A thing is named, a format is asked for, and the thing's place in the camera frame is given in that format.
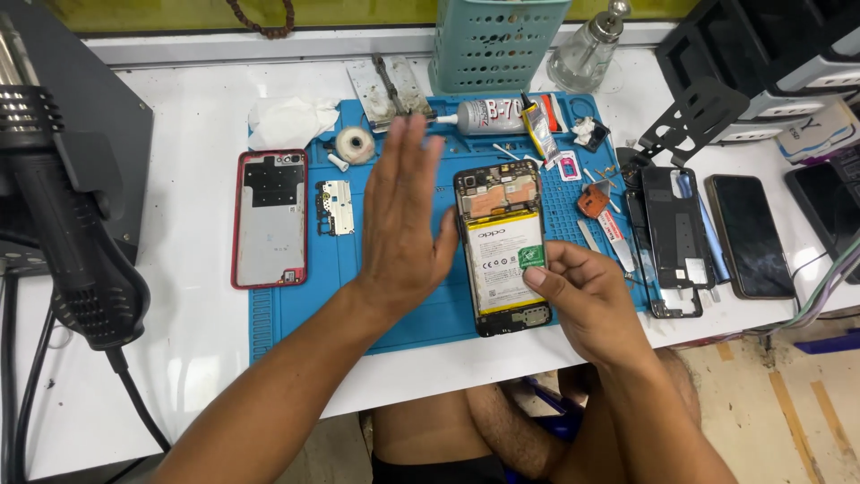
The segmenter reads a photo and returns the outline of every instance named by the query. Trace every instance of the phone battery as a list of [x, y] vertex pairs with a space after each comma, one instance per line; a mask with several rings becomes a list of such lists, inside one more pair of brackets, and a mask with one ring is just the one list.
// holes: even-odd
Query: phone battery
[[544, 301], [523, 281], [527, 267], [544, 265], [541, 233], [537, 213], [468, 226], [479, 314]]

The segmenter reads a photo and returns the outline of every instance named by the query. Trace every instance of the teal plastic basket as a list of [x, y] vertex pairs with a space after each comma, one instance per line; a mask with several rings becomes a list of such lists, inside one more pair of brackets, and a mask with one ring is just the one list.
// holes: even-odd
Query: teal plastic basket
[[571, 0], [439, 0], [433, 58], [436, 96], [527, 90]]

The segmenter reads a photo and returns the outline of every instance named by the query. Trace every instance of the adhesive tape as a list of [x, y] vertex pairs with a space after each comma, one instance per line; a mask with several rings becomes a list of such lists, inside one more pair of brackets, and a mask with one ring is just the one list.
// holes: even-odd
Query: adhesive tape
[[335, 139], [337, 154], [349, 164], [365, 164], [376, 153], [373, 136], [359, 126], [348, 126]]

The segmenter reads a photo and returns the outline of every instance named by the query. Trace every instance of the white table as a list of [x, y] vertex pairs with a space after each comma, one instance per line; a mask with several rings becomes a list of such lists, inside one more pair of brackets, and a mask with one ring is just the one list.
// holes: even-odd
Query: white table
[[[637, 139], [672, 97], [650, 50], [616, 53], [595, 95], [604, 123], [622, 145]], [[430, 94], [427, 59], [415, 75]], [[155, 133], [138, 269], [152, 304], [145, 335], [126, 347], [130, 370], [153, 418], [175, 441], [200, 411], [249, 364], [248, 295], [230, 287], [237, 155], [245, 151], [248, 112], [257, 97], [353, 98], [340, 61], [221, 65], [125, 72], [118, 75], [155, 111]], [[544, 68], [532, 90], [553, 90]], [[668, 164], [668, 157], [657, 159]], [[706, 147], [688, 165], [700, 180], [714, 173], [754, 175], [765, 185], [793, 270], [823, 251], [786, 189], [791, 169], [772, 141]], [[804, 301], [830, 266], [829, 258], [798, 276]], [[21, 280], [17, 375], [26, 381], [50, 279]], [[728, 286], [722, 302], [694, 320], [650, 320], [653, 346], [677, 344], [786, 320], [791, 301], [741, 301]], [[826, 309], [860, 301], [860, 287], [842, 286]], [[582, 363], [559, 326], [475, 338], [363, 357], [335, 393], [323, 417], [411, 400]], [[55, 385], [46, 389], [49, 380]], [[75, 336], [49, 351], [34, 403], [28, 446], [30, 479], [159, 452], [140, 423], [107, 359]]]

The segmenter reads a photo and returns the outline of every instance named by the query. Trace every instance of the hand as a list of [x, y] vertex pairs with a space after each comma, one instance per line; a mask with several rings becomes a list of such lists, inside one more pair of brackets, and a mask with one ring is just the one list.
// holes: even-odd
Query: hand
[[422, 115], [395, 118], [365, 187], [361, 271], [353, 284], [390, 326], [445, 279], [459, 242], [453, 209], [436, 240], [430, 230], [445, 142], [431, 136], [422, 149], [425, 124]]
[[596, 364], [630, 365], [650, 354], [624, 274], [612, 259], [564, 240], [546, 243], [549, 270], [529, 267], [525, 283], [558, 313], [574, 350]]

